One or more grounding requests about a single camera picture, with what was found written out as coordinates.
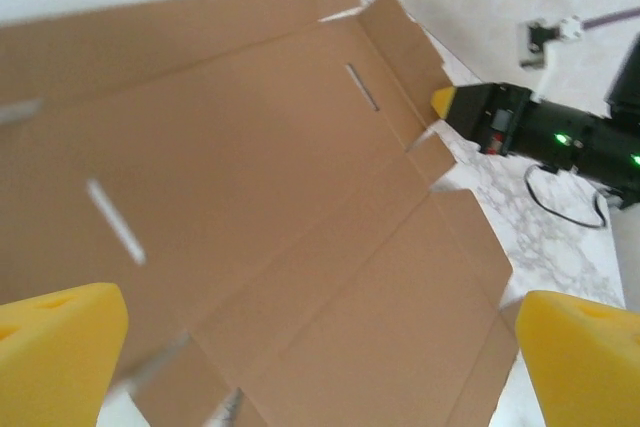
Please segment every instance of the yellow foam block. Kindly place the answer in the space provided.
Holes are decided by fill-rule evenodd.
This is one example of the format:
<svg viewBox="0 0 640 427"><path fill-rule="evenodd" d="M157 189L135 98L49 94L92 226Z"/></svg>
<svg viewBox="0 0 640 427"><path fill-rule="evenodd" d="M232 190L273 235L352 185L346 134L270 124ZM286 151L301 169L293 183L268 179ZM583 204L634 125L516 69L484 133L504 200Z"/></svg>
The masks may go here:
<svg viewBox="0 0 640 427"><path fill-rule="evenodd" d="M640 315L530 292L516 333L547 427L640 425Z"/></svg>
<svg viewBox="0 0 640 427"><path fill-rule="evenodd" d="M0 306L0 426L94 426L127 323L114 284Z"/></svg>
<svg viewBox="0 0 640 427"><path fill-rule="evenodd" d="M455 95L455 87L445 87L444 89L436 90L433 93L433 96L431 97L431 107L436 111L438 117L441 119L447 118Z"/></svg>

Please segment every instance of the green led light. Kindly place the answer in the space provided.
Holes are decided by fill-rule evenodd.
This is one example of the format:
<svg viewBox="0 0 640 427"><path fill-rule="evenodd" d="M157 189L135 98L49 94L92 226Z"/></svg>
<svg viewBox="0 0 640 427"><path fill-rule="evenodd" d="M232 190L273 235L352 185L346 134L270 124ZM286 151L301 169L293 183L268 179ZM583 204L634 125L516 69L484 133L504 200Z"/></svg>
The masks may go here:
<svg viewBox="0 0 640 427"><path fill-rule="evenodd" d="M560 142L562 145L569 145L571 144L571 137L569 137L566 134L554 134L554 137L556 138L556 140L558 142Z"/></svg>

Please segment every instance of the black cable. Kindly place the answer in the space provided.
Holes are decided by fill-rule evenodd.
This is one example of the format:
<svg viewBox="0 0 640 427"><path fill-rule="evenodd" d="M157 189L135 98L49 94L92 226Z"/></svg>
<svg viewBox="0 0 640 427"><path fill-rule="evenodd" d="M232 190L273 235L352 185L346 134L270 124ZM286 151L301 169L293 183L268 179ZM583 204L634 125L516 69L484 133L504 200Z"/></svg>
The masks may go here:
<svg viewBox="0 0 640 427"><path fill-rule="evenodd" d="M556 217L560 217L561 219L564 219L568 222L579 225L580 227L585 227L587 229L604 229L607 226L607 218L602 213L602 210L600 209L600 205L598 204L598 196L600 194L597 190L593 193L593 210L598 215L598 217L600 217L600 224L588 224L586 222L572 219L571 217L567 217L566 215L561 214L560 212L550 209L549 207L544 205L542 202L540 202L540 200L538 199L538 196L533 191L533 187L531 187L531 183L529 182L529 177L531 177L531 172L533 172L533 170L536 168L540 168L540 165L537 165L537 164L532 165L527 169L527 171L524 173L524 184L527 186L529 195L531 196L533 201L536 204L538 204L539 207L541 207L546 212L549 212L550 214L555 215Z"/></svg>

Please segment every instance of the cardboard sheet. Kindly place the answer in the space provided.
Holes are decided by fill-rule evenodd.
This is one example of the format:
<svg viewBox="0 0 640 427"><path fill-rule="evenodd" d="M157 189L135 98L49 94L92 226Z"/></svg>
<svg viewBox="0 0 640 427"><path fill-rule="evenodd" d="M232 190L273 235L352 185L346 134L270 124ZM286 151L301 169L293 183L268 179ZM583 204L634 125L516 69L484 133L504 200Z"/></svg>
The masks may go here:
<svg viewBox="0 0 640 427"><path fill-rule="evenodd" d="M241 387L247 425L488 422L517 351L498 311L511 268L471 193L428 194L454 163L436 136L415 144L441 59L397 0L316 22L354 2L172 0L0 29L49 99L0 129L1 300L117 282L117 375L189 330L139 396L149 419L199 425ZM144 19L159 36L138 45Z"/></svg>

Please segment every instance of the marble surface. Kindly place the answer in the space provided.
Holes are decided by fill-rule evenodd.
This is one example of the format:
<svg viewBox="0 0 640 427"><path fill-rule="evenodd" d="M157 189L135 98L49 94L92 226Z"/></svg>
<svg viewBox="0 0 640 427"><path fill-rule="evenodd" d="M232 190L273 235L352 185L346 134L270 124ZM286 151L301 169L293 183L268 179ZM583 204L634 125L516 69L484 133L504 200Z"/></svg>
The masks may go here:
<svg viewBox="0 0 640 427"><path fill-rule="evenodd" d="M0 22L59 15L144 0L0 0ZM436 41L454 83L477 81L475 76ZM532 289L549 289L623 306L622 287L609 229L586 230L550 216L528 197L522 175L530 162L479 155L444 123L433 127L458 160L436 189L472 189L514 268L503 303ZM581 219L592 219L593 188L569 174L537 173L533 183L550 206ZM102 426L147 425L127 396L111 399L99 419ZM514 364L492 427L543 426L521 357Z"/></svg>

